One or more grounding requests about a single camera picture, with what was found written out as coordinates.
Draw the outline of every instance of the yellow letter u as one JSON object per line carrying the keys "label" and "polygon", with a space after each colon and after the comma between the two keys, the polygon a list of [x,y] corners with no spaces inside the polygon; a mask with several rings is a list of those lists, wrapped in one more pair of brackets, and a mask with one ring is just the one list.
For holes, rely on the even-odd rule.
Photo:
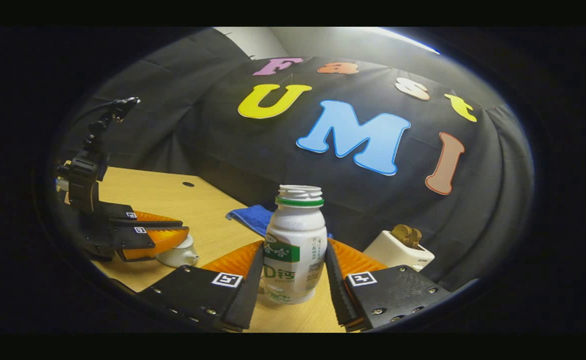
{"label": "yellow letter u", "polygon": [[299,98],[302,92],[310,91],[312,88],[308,85],[288,85],[286,86],[286,93],[277,101],[277,104],[270,107],[259,107],[259,102],[274,89],[279,89],[279,85],[261,84],[255,86],[253,91],[242,101],[237,111],[241,116],[253,119],[266,119],[278,116],[285,112]]}

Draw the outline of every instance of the bottle label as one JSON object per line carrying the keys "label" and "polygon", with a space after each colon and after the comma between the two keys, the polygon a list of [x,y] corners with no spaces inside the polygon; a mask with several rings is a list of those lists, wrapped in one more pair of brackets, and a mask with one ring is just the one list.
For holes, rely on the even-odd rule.
{"label": "bottle label", "polygon": [[264,256],[280,262],[299,262],[299,246],[279,241],[272,234],[266,234],[264,242]]}

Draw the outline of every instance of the white container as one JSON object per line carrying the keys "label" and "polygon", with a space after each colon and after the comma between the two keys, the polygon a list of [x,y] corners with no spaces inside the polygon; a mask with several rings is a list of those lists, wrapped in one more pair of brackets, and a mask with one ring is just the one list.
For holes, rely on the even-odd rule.
{"label": "white container", "polygon": [[408,265],[419,272],[435,259],[435,255],[420,244],[418,247],[419,249],[409,248],[396,239],[391,232],[383,230],[364,250],[364,254],[389,268]]}
{"label": "white container", "polygon": [[321,194],[315,186],[279,186],[264,240],[264,295],[275,303],[300,304],[315,295],[327,246]]}

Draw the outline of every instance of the orange gripper pad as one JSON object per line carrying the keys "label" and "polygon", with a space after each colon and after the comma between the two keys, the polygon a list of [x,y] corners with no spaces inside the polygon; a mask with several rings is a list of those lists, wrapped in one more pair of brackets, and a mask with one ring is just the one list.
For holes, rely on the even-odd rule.
{"label": "orange gripper pad", "polygon": [[186,237],[188,237],[189,228],[163,228],[153,230],[150,227],[146,228],[148,236],[155,243],[154,248],[131,248],[122,250],[126,259],[135,260],[141,258],[154,258],[155,255],[161,254],[164,251],[171,250],[175,246],[183,243]]}
{"label": "orange gripper pad", "polygon": [[347,244],[340,243],[337,240],[329,239],[335,256],[341,270],[341,275],[346,278],[348,274],[357,274],[365,271],[379,271],[387,269],[388,266],[382,264],[378,260],[366,255],[365,253],[351,248]]}
{"label": "orange gripper pad", "polygon": [[150,212],[142,212],[134,210],[137,215],[137,221],[179,221],[178,219],[169,218],[167,216],[151,214]]}
{"label": "orange gripper pad", "polygon": [[249,269],[251,268],[255,253],[259,250],[263,242],[264,240],[259,240],[242,246],[202,266],[202,269],[241,275],[246,279],[249,275]]}

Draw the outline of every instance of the black fabric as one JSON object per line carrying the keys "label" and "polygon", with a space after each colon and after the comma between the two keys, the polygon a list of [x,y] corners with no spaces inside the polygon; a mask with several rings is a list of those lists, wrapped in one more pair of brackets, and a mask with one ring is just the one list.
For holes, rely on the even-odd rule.
{"label": "black fabric", "polygon": [[[357,74],[318,73],[330,62],[355,62]],[[530,151],[517,120],[505,106],[482,109],[470,98],[477,122],[459,116],[444,94],[455,95],[429,79],[379,64],[305,57],[274,75],[253,76],[267,59],[247,61],[211,86],[179,124],[176,135],[195,173],[247,206],[272,205],[279,184],[322,187],[322,212],[335,239],[363,251],[382,230],[408,224],[423,233],[422,244],[435,254],[423,273],[454,290],[487,269],[494,257],[514,244],[529,207],[533,173]],[[425,85],[422,101],[395,88],[398,77]],[[279,100],[286,85],[312,86],[288,110],[266,119],[238,114],[238,105],[254,86],[279,84],[260,103]],[[384,176],[330,148],[314,153],[295,145],[320,117],[320,101],[351,104],[361,124],[381,113],[412,123],[395,157],[397,174]],[[435,193],[424,180],[433,173],[442,144],[439,133],[465,146],[453,191]]]}
{"label": "black fabric", "polygon": [[[191,174],[174,129],[208,86],[248,59],[221,32],[202,30],[108,79],[75,116],[107,101],[137,96],[141,103],[122,123],[112,123],[103,136],[105,150],[112,154],[109,165]],[[88,124],[99,115],[87,116],[66,132],[61,160],[76,155],[88,135]]]}

